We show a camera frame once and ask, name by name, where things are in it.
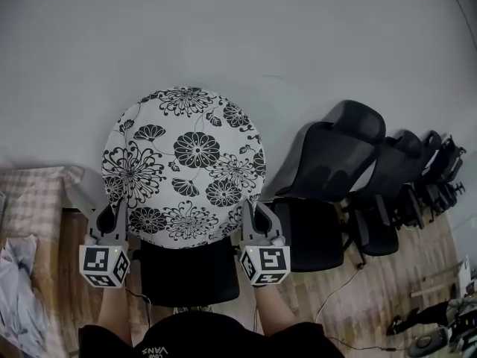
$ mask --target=black t-shirt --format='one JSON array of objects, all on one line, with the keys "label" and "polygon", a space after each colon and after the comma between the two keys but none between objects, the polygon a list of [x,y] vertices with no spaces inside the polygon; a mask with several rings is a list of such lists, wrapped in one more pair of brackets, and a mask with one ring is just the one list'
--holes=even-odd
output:
[{"label": "black t-shirt", "polygon": [[134,348],[100,326],[79,329],[80,358],[323,357],[344,358],[319,324],[303,322],[265,337],[226,315],[187,312],[155,324]]}]

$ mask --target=person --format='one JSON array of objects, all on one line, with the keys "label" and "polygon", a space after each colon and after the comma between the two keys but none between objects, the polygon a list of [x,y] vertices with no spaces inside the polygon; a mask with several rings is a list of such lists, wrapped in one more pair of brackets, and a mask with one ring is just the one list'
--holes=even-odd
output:
[{"label": "person", "polygon": [[386,335],[401,334],[417,324],[447,326],[455,320],[457,315],[463,315],[473,310],[477,310],[477,296],[475,295],[444,301],[433,307],[428,307],[422,312],[419,312],[419,309],[413,309],[405,321],[402,320],[400,315],[394,317],[386,331]]},{"label": "person", "polygon": [[321,325],[295,317],[276,286],[254,291],[263,336],[226,315],[184,312],[157,322],[133,347],[126,289],[104,289],[98,323],[79,329],[79,357],[344,358]]}]

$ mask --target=white wall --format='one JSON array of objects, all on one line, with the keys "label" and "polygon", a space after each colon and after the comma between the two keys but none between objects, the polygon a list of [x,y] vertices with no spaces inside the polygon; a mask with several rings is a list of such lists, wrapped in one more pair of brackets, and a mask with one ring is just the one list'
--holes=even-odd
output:
[{"label": "white wall", "polygon": [[459,260],[469,255],[470,265],[477,268],[477,152],[471,154],[459,170],[455,182],[462,182],[466,192],[449,210],[455,249]]},{"label": "white wall", "polygon": [[0,0],[0,29],[0,152],[85,166],[93,198],[117,118],[170,85],[243,107],[268,183],[344,98],[391,135],[434,128],[472,148],[477,133],[477,57],[454,0]]}]

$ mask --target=shirt logo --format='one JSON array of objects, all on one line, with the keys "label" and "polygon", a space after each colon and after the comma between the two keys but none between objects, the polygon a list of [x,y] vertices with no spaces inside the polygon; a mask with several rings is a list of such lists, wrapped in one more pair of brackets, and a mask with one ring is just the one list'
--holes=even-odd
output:
[{"label": "shirt logo", "polygon": [[147,348],[142,351],[142,355],[148,355],[148,358],[164,358],[168,355],[165,348]]}]

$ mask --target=floral patterned fabric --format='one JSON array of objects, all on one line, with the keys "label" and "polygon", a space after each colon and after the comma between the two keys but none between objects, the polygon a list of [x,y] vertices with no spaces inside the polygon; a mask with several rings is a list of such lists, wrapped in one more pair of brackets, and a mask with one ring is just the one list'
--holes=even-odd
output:
[{"label": "floral patterned fabric", "polygon": [[265,179],[260,135],[244,111],[196,87],[158,90],[118,120],[102,158],[113,207],[129,232],[165,248],[218,241],[241,227]]}]

